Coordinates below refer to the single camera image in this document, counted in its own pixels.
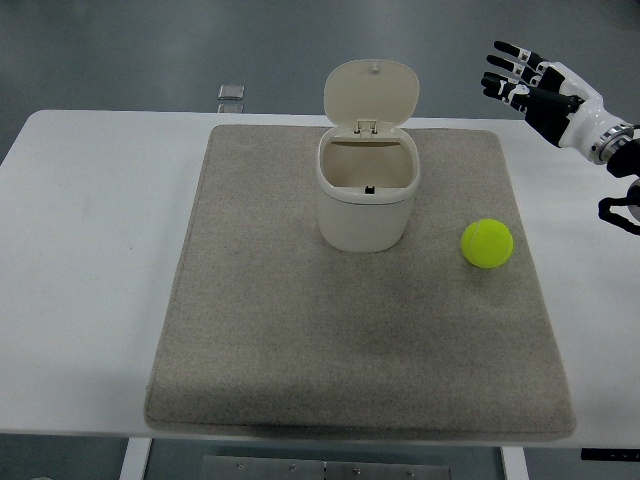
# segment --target white table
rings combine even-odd
[[[167,436],[144,423],[145,387],[208,136],[224,123],[329,125],[95,111],[28,120],[0,166],[0,431]],[[640,238],[597,218],[597,202],[631,180],[521,121],[405,124],[438,127],[502,142],[578,418],[572,437],[547,445],[640,447]]]

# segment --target gray mat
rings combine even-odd
[[[546,440],[575,428],[498,138],[409,130],[422,162],[393,248],[316,224],[324,128],[213,130],[148,388],[153,428],[259,436]],[[482,270],[471,222],[515,239]]]

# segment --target robot finger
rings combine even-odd
[[[487,97],[495,98],[507,105],[511,105],[519,112],[526,112],[526,108],[520,102],[520,95],[529,88],[524,83],[493,72],[485,72],[480,83],[485,87],[483,93]]]
[[[498,95],[494,90],[491,90],[489,88],[485,88],[482,91],[482,93],[484,93],[489,98],[495,98],[496,100],[504,101],[504,99],[500,95]],[[527,108],[520,105],[517,101],[512,101],[509,103],[509,105],[511,105],[518,112],[527,113]]]
[[[575,112],[582,103],[582,99],[579,97],[568,97],[541,88],[530,87],[492,72],[486,72],[481,83],[485,87],[485,95],[497,98],[521,112],[534,109],[548,115],[566,116]]]
[[[501,41],[495,42],[493,46],[497,50],[509,54],[521,62],[526,63],[538,73],[544,73],[549,66],[549,62],[547,60],[530,50],[525,50],[524,48],[516,47],[515,45]]]
[[[487,61],[491,65],[504,68],[505,70],[513,73],[516,77],[522,78],[527,84],[531,85],[532,87],[537,87],[540,83],[540,79],[542,78],[541,73],[535,72],[527,65],[514,63],[504,58],[496,57],[495,55],[488,55]]]

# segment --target metal plate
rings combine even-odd
[[[449,467],[203,457],[200,480],[451,480]]]
[[[218,100],[242,100],[244,97],[244,85],[227,85],[220,86],[218,92]]]
[[[451,480],[449,467],[327,462],[325,480]]]
[[[243,109],[244,105],[242,105],[241,103],[234,105],[223,103],[218,105],[218,113],[242,113]]]
[[[206,455],[200,480],[325,480],[324,464],[320,460]]]

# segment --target robotic hand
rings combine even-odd
[[[567,67],[504,42],[495,48],[517,62],[489,55],[487,61],[509,71],[516,79],[485,72],[484,94],[501,100],[525,114],[525,121],[556,147],[573,147],[597,165],[607,165],[615,177],[640,176],[640,139],[634,140],[632,125],[604,109],[602,96]],[[601,219],[640,235],[636,225],[610,211],[627,205],[640,220],[640,180],[627,197],[605,198],[599,204]]]

